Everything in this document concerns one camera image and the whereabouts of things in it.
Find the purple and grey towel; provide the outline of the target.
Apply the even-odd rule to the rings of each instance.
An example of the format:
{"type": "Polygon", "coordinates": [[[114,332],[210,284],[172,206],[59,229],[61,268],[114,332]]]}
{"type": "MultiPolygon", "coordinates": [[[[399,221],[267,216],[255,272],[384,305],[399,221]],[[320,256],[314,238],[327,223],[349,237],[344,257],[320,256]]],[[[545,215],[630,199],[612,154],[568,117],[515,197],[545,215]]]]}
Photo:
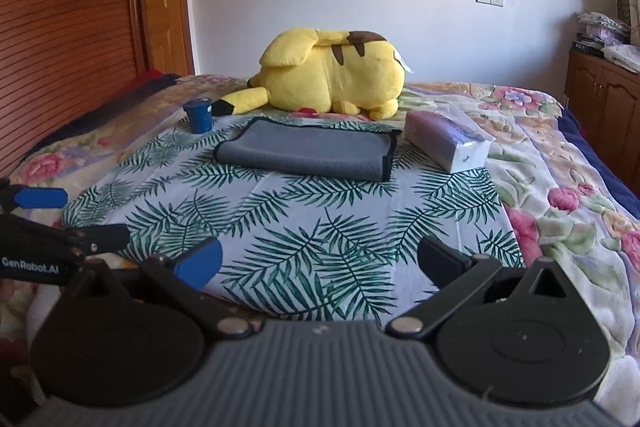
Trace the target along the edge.
{"type": "Polygon", "coordinates": [[[295,126],[259,117],[235,138],[219,143],[214,159],[301,176],[387,182],[399,135],[398,130],[295,126]]]}

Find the palm leaf white cloth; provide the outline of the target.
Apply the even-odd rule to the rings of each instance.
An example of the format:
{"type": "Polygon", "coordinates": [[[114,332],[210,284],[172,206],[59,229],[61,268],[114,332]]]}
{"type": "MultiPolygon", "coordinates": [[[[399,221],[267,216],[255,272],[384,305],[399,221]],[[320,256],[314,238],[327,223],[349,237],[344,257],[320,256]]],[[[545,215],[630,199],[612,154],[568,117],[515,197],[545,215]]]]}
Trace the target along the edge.
{"type": "Polygon", "coordinates": [[[406,141],[386,182],[295,176],[216,161],[245,118],[203,135],[162,132],[68,205],[71,227],[127,225],[122,255],[222,248],[205,286],[228,303],[285,319],[384,323],[434,293],[416,261],[424,237],[519,268],[524,260],[486,169],[450,174],[406,141]]]}

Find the tissue pack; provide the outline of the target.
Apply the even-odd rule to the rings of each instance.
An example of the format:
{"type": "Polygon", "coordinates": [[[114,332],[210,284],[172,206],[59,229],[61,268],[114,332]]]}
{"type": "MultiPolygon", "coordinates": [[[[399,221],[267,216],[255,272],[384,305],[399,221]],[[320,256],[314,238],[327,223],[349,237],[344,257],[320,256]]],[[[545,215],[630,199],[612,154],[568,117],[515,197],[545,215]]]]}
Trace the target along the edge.
{"type": "Polygon", "coordinates": [[[404,135],[448,173],[483,168],[495,141],[451,104],[410,110],[405,117],[404,135]]]}

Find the blue cup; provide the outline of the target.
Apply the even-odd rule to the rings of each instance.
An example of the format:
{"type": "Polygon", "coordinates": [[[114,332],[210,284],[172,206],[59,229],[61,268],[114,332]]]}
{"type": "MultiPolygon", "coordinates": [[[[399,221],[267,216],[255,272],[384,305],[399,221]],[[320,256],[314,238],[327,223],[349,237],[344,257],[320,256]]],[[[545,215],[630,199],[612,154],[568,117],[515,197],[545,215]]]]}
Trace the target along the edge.
{"type": "Polygon", "coordinates": [[[212,104],[210,98],[194,98],[182,106],[192,133],[203,134],[213,129],[212,104]]]}

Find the red and navy bedding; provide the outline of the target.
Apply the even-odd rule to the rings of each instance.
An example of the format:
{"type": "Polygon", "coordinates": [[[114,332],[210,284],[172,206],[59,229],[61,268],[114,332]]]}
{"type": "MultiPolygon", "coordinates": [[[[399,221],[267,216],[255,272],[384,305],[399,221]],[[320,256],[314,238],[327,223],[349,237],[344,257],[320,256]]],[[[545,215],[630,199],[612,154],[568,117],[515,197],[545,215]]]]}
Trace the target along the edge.
{"type": "Polygon", "coordinates": [[[58,141],[75,138],[75,136],[86,134],[104,126],[104,124],[108,124],[111,120],[128,112],[128,110],[136,107],[150,96],[175,86],[179,78],[180,76],[177,74],[164,74],[157,69],[148,70],[128,83],[124,90],[115,96],[114,100],[75,118],[68,124],[64,124],[60,129],[45,136],[24,157],[58,141]]]}

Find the wooden slatted wardrobe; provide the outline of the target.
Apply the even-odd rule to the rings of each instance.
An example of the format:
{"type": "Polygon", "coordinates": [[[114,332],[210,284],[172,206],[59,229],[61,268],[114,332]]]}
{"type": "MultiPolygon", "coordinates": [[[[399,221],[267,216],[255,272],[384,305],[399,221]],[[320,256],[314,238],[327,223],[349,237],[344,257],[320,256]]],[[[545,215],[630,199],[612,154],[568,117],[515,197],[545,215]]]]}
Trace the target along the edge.
{"type": "Polygon", "coordinates": [[[1,0],[1,171],[148,67],[139,0],[1,0]]]}

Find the wooden side cabinet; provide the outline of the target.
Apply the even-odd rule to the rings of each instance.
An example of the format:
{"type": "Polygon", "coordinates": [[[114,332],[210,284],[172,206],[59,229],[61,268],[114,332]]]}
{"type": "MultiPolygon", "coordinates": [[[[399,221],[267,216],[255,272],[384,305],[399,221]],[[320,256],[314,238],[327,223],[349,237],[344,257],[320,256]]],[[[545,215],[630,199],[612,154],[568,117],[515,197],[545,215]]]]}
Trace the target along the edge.
{"type": "Polygon", "coordinates": [[[568,110],[603,164],[639,193],[639,76],[604,58],[570,51],[568,110]]]}

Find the yellow Pikachu plush toy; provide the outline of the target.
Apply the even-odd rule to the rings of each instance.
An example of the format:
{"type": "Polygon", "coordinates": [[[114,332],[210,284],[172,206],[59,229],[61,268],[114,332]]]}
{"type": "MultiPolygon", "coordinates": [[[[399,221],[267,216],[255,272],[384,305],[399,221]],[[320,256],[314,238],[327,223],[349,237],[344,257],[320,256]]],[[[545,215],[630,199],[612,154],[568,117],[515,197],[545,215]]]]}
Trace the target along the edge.
{"type": "Polygon", "coordinates": [[[292,28],[266,47],[247,88],[212,104],[214,116],[262,106],[298,112],[390,119],[411,69],[386,38],[373,31],[292,28]]]}

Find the white folded cloth on cabinet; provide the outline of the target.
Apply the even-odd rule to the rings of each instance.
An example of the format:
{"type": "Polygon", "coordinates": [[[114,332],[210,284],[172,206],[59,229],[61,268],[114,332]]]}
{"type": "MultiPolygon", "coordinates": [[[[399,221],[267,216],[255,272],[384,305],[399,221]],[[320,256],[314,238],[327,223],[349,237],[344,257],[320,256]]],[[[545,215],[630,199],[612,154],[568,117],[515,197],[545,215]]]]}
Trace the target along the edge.
{"type": "Polygon", "coordinates": [[[640,72],[640,48],[631,44],[616,44],[602,49],[604,57],[623,68],[639,74],[640,72]]]}

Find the stack of folded items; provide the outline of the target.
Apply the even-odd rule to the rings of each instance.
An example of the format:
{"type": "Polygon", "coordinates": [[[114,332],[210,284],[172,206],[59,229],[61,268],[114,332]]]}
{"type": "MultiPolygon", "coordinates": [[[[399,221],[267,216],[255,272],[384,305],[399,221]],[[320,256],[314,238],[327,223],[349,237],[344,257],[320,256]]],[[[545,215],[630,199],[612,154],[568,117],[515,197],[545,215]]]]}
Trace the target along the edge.
{"type": "Polygon", "coordinates": [[[578,31],[572,47],[583,54],[604,57],[608,46],[630,43],[630,28],[615,18],[599,12],[579,12],[578,31]]]}

